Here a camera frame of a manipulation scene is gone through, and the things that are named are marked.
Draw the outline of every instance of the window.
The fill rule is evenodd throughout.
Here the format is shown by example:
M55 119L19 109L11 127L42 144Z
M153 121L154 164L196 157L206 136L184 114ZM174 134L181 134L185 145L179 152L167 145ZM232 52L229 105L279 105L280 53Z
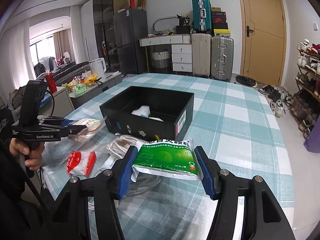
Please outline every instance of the window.
M31 60L33 65L37 65L39 59L49 56L56 57L54 50L53 36L38 41L30 46Z

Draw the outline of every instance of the red and white packet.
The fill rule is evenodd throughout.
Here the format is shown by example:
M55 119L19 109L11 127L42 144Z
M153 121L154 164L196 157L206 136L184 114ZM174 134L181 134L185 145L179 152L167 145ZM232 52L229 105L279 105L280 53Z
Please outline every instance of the red and white packet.
M88 176L96 159L95 151L73 151L67 161L67 172L76 176Z

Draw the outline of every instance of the purple bag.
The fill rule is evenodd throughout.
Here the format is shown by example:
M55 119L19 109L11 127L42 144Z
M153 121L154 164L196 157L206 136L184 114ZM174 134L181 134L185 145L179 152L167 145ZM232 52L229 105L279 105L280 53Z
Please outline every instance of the purple bag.
M320 118L303 145L309 152L320 153Z

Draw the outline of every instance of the refrigerator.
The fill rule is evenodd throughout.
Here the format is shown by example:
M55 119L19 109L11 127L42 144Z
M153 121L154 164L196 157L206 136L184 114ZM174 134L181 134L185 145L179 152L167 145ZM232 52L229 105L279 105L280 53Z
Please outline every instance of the refrigerator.
M122 75L146 72L145 49L139 38L148 35L147 12L130 8L115 14L113 21Z

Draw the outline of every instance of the beige suitcase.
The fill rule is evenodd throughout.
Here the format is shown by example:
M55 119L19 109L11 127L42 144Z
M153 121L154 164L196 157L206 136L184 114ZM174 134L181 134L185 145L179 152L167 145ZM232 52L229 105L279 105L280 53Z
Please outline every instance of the beige suitcase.
M192 34L192 73L196 76L210 76L211 39L210 34Z

